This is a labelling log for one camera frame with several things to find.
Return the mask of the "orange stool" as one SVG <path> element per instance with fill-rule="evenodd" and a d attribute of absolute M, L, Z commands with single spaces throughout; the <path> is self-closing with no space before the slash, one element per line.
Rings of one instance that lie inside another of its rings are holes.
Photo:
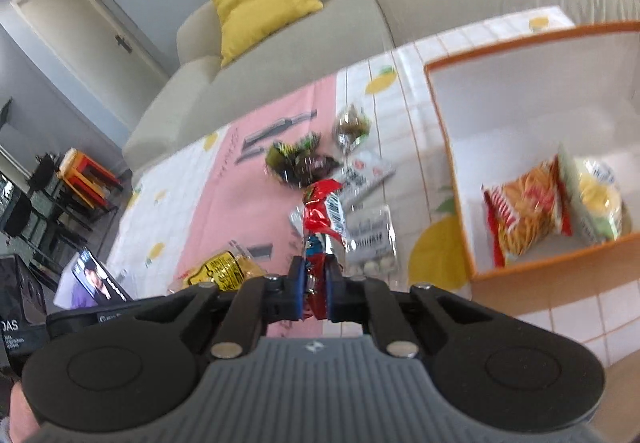
<path fill-rule="evenodd" d="M 122 190 L 115 174 L 76 148 L 65 153 L 56 176 L 90 209 L 109 211 L 110 196 Z"/>

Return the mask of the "brown nuts clear packet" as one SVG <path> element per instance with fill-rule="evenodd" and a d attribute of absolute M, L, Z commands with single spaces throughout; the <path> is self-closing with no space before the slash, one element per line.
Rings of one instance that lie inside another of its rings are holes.
<path fill-rule="evenodd" d="M 369 137 L 371 120 L 361 106 L 350 104 L 334 120 L 332 138 L 343 155 L 351 153 Z"/>

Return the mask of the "silver spicy strips packet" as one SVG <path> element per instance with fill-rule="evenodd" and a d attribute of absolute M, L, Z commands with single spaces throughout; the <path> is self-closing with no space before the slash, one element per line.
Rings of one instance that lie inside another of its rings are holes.
<path fill-rule="evenodd" d="M 340 185 L 336 194 L 343 208 L 349 209 L 375 191 L 395 171 L 395 165 L 386 162 L 378 154 L 359 152 L 349 155 L 346 162 L 331 174 L 331 178 Z"/>

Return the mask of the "orange cardboard box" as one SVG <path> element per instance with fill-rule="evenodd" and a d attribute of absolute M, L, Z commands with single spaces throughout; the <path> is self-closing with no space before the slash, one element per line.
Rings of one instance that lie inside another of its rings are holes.
<path fill-rule="evenodd" d="M 425 68 L 450 163 L 474 298 L 514 316 L 606 310 L 639 274 L 639 233 L 593 246 L 550 236 L 521 261 L 491 259 L 482 186 L 524 174 L 559 150 L 613 171 L 639 223 L 639 26 L 582 26 L 443 59 Z"/>

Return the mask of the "yellow chips clear bag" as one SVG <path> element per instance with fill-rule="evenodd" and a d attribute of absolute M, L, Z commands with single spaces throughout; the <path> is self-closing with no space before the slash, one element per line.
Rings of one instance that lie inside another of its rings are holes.
<path fill-rule="evenodd" d="M 624 201 L 613 170 L 602 160 L 576 157 L 559 145 L 560 179 L 577 229 L 591 245 L 623 235 Z"/>

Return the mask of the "white candies clear bag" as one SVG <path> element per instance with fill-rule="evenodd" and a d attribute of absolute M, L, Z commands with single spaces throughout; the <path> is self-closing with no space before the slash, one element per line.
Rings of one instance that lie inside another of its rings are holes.
<path fill-rule="evenodd" d="M 399 270 L 390 207 L 361 209 L 347 217 L 343 270 L 348 277 L 374 278 Z"/>

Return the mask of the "beige sofa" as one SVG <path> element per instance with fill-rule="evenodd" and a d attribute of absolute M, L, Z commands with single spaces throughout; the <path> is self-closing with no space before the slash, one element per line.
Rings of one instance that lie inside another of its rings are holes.
<path fill-rule="evenodd" d="M 179 68 L 143 114 L 122 156 L 141 172 L 205 134 L 312 81 L 407 42 L 502 14 L 557 6 L 577 24 L 634 20 L 639 0 L 321 0 L 321 11 L 221 61 L 215 6 L 177 33 Z"/>

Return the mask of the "white door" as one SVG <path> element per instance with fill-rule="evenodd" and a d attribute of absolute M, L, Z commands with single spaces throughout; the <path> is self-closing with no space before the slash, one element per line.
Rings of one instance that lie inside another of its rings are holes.
<path fill-rule="evenodd" d="M 99 0 L 12 0 L 66 70 L 127 131 L 168 77 Z"/>

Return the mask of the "dark green snack packet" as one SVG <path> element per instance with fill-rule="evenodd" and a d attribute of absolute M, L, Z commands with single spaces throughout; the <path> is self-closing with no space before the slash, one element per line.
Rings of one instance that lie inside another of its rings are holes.
<path fill-rule="evenodd" d="M 265 157 L 267 171 L 278 181 L 297 189 L 328 178 L 341 163 L 318 151 L 321 134 L 309 132 L 295 143 L 274 142 Z"/>

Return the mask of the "red foil snack bag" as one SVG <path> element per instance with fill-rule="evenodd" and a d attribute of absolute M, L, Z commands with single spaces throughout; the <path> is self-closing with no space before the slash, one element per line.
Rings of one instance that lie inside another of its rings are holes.
<path fill-rule="evenodd" d="M 334 318 L 334 299 L 343 286 L 343 272 L 335 250 L 343 248 L 346 216 L 334 179 L 312 183 L 303 198 L 303 252 L 297 263 L 296 290 L 303 317 Z"/>

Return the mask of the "pink white patterned tablecloth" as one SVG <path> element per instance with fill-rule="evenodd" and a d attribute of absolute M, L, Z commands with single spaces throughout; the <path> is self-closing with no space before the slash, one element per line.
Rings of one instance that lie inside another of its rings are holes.
<path fill-rule="evenodd" d="M 160 296 L 233 241 L 253 250 L 265 271 L 285 272 L 302 249 L 290 220 L 302 194 L 267 171 L 264 155 L 247 154 L 244 142 L 263 134 L 291 143 L 317 132 L 330 150 L 335 117 L 356 104 L 371 120 L 360 152 L 396 167 L 363 200 L 367 208 L 390 207 L 399 270 L 386 276 L 388 285 L 432 283 L 475 299 L 425 68 L 461 53 L 582 26 L 592 25 L 575 25 L 555 7 L 503 15 L 409 42 L 235 119 L 145 171 L 120 221 L 107 269 L 126 281 L 131 296 Z M 518 317 L 582 343 L 613 365 L 639 349 L 639 274 L 598 301 L 606 310 L 593 319 L 561 309 Z"/>

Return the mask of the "red fries snack bag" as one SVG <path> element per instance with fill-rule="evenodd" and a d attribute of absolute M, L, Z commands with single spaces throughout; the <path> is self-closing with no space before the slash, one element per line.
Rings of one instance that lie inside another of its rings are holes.
<path fill-rule="evenodd" d="M 520 259 L 551 234 L 573 235 L 558 155 L 482 192 L 497 267 Z"/>

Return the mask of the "yellow label snack bag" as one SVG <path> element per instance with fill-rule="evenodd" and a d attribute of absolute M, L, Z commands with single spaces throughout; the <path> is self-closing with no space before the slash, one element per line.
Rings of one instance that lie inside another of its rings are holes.
<path fill-rule="evenodd" d="M 266 272 L 243 248 L 230 247 L 215 253 L 193 269 L 182 273 L 169 287 L 169 293 L 200 284 L 216 285 L 220 291 L 237 291 L 251 278 Z"/>

